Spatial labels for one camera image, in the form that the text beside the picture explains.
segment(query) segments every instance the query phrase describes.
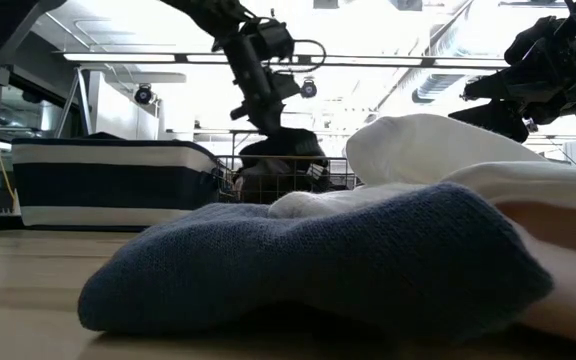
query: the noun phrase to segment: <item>window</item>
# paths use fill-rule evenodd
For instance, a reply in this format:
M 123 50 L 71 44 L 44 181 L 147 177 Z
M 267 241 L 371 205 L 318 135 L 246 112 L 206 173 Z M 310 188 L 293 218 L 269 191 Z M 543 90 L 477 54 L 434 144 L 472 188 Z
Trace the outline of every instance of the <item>window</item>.
M 51 138 L 59 126 L 63 108 L 37 93 L 12 85 L 1 93 L 0 134 L 11 138 Z M 72 123 L 69 112 L 66 122 Z

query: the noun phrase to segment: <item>security camera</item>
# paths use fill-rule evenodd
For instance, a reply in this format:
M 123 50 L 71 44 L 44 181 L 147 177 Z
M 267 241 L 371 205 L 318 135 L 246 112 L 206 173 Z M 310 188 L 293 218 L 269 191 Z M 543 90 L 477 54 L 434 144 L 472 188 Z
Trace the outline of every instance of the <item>security camera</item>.
M 151 105 L 157 101 L 157 94 L 152 92 L 151 84 L 140 84 L 135 93 L 135 101 L 141 105 Z
M 310 99 L 315 96 L 317 96 L 317 85 L 315 85 L 315 80 L 304 80 L 304 84 L 301 86 L 301 97 L 304 99 Z

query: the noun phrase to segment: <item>sock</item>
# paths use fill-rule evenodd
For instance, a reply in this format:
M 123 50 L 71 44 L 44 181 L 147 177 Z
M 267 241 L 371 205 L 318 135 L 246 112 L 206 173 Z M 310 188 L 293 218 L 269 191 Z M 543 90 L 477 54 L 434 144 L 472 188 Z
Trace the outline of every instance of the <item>sock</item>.
M 534 239 L 515 224 L 524 244 L 552 275 L 554 290 L 533 304 L 519 319 L 540 331 L 576 341 L 576 251 L 552 245 L 552 239 Z
M 278 219 L 294 219 L 342 214 L 425 187 L 427 185 L 393 183 L 380 186 L 368 185 L 361 189 L 323 194 L 293 192 L 272 204 L 269 216 Z
M 121 248 L 78 312 L 90 330 L 160 335 L 296 302 L 400 337 L 461 340 L 506 326 L 551 287 L 499 212 L 443 184 L 318 218 L 206 206 Z
M 576 209 L 576 167 L 548 162 L 470 166 L 444 181 L 464 185 L 493 204 L 538 202 Z
M 538 202 L 576 209 L 576 168 L 548 162 L 498 162 L 473 165 L 443 182 L 463 185 L 492 204 Z M 325 216 L 361 209 L 425 185 L 391 183 L 354 191 L 288 194 L 270 207 L 275 218 Z
M 435 184 L 459 169 L 485 162 L 543 161 L 501 135 L 447 117 L 384 117 L 346 145 L 350 167 L 369 185 Z

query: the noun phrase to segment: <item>ceiling light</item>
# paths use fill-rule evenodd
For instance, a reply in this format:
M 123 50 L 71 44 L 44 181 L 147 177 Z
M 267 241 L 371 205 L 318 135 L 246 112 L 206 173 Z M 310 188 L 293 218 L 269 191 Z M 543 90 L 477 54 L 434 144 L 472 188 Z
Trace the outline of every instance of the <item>ceiling light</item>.
M 188 61 L 192 64 L 194 62 L 216 62 L 216 63 L 227 63 L 228 59 L 226 55 L 214 54 L 214 55 L 188 55 Z
M 98 63 L 160 63 L 175 62 L 174 54 L 110 54 L 110 53 L 65 53 L 68 61 Z
M 319 64 L 324 60 L 321 56 L 313 56 L 312 63 Z M 379 66 L 419 66 L 421 65 L 421 58 L 403 58 L 403 57 L 350 57 L 350 56 L 328 56 L 326 57 L 325 65 L 379 65 Z

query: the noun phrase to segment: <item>white fabric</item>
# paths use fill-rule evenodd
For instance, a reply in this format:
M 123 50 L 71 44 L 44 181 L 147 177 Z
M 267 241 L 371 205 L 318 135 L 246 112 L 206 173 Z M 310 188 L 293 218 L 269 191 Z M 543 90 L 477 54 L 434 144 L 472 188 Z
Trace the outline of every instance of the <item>white fabric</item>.
M 576 208 L 576 168 L 550 163 L 512 140 L 437 115 L 379 119 L 353 135 L 346 151 L 350 167 L 367 186 L 291 193 L 270 207 L 270 216 L 348 212 L 441 181 L 464 185 L 493 204 L 537 201 Z
M 441 181 L 464 185 L 492 204 L 538 202 L 576 209 L 576 168 L 549 163 L 510 140 L 440 116 L 378 120 L 354 135 L 346 150 L 350 167 L 366 186 L 288 194 L 271 206 L 271 216 L 343 213 Z M 511 222 L 555 282 L 554 291 L 533 304 L 521 322 L 576 341 L 576 251 L 537 240 Z
M 280 219 L 341 214 L 426 186 L 392 183 L 324 194 L 294 192 L 276 201 L 269 213 L 271 217 Z
M 546 162 L 503 136 L 430 114 L 381 118 L 348 140 L 346 154 L 351 169 L 370 185 L 435 184 L 484 162 Z
M 576 167 L 544 162 L 484 163 L 444 181 L 464 185 L 492 204 L 539 202 L 576 209 Z
M 535 201 L 576 209 L 576 168 L 566 165 L 484 163 L 454 172 L 442 181 L 464 185 L 492 204 Z M 276 218 L 304 218 L 353 211 L 428 185 L 391 183 L 365 186 L 354 191 L 324 194 L 296 192 L 270 207 Z

